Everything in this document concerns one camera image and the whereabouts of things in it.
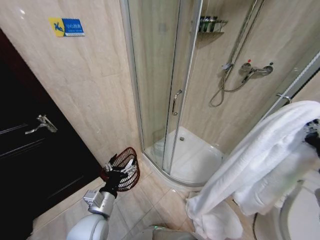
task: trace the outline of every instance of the dark door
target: dark door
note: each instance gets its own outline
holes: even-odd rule
[[[19,213],[33,219],[97,178],[101,167],[1,30],[0,73],[1,179],[27,206]],[[57,131],[26,134],[41,124],[39,115]]]

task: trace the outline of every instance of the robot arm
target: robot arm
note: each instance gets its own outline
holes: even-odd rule
[[[83,200],[89,205],[91,215],[82,218],[69,232],[66,240],[106,240],[108,220],[114,208],[118,185],[128,175],[119,171],[110,171],[109,179],[99,191],[89,190]]]

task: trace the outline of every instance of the shower door handle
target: shower door handle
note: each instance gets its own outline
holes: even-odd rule
[[[286,100],[286,104],[291,104],[292,103],[292,98],[289,97],[289,96],[284,96],[282,93],[277,93],[276,94],[278,97],[281,97],[282,99],[285,99]]]
[[[182,89],[179,89],[179,91],[174,95],[174,98],[173,98],[173,104],[172,104],[172,115],[173,116],[177,116],[178,115],[178,112],[175,111],[175,108],[176,108],[176,100],[177,100],[177,97],[179,96],[179,94],[182,93]]]

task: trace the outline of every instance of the red wire basket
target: red wire basket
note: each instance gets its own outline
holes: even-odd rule
[[[140,169],[138,165],[138,159],[137,159],[137,153],[132,147],[128,147],[125,149],[122,153],[120,153],[118,156],[116,156],[116,159],[111,164],[112,167],[122,167],[124,168],[130,160],[133,159],[133,165],[136,166],[136,170],[132,172],[128,177],[123,178],[120,181],[118,192],[125,192],[130,189],[132,189],[138,182],[140,177]],[[101,170],[100,177],[106,182],[109,179],[107,168],[104,167]]]

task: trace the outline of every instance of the yellow logo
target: yellow logo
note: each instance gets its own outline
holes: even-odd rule
[[[65,35],[65,25],[62,18],[49,17],[49,22],[57,37],[63,37]]]

